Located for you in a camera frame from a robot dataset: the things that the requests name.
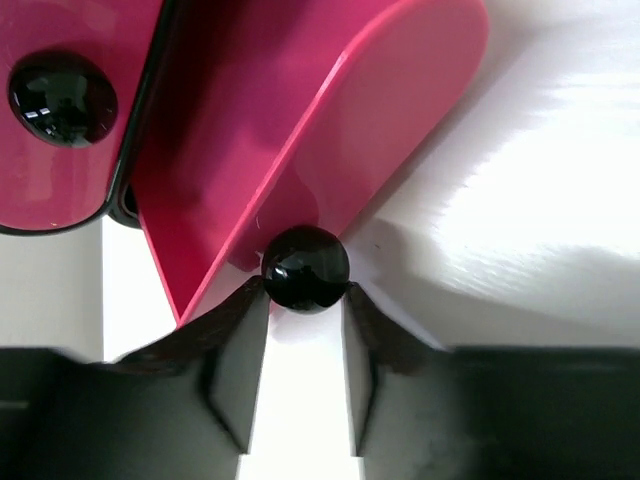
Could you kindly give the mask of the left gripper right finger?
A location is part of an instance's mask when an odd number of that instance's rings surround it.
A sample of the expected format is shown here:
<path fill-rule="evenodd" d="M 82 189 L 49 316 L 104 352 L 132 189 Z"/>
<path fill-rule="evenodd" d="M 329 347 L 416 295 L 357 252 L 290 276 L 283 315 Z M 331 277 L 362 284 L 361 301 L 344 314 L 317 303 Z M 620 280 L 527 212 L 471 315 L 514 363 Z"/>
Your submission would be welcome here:
<path fill-rule="evenodd" d="M 452 353 L 390 318 L 355 282 L 343 327 L 354 453 L 451 455 Z"/>

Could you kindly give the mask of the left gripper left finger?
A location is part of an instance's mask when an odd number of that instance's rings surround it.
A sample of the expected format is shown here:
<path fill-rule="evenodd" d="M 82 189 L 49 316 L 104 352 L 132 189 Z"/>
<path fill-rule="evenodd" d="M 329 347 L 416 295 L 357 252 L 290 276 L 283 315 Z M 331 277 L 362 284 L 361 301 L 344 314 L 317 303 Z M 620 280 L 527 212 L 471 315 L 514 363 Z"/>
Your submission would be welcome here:
<path fill-rule="evenodd" d="M 106 433 L 134 455 L 247 453 L 269 303 L 252 276 L 212 310 L 121 357 L 106 378 Z"/>

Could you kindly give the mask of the pink drawer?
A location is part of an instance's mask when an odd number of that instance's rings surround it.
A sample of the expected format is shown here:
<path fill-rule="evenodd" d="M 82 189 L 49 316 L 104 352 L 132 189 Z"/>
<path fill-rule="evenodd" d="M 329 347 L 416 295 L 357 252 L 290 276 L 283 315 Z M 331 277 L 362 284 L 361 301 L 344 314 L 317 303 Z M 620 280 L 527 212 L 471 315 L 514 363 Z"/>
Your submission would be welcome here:
<path fill-rule="evenodd" d="M 132 175 L 175 321 L 298 224 L 339 234 L 458 102 L 481 1 L 191 1 Z"/>
<path fill-rule="evenodd" d="M 166 1 L 1 5 L 1 230 L 68 231 L 122 184 Z"/>

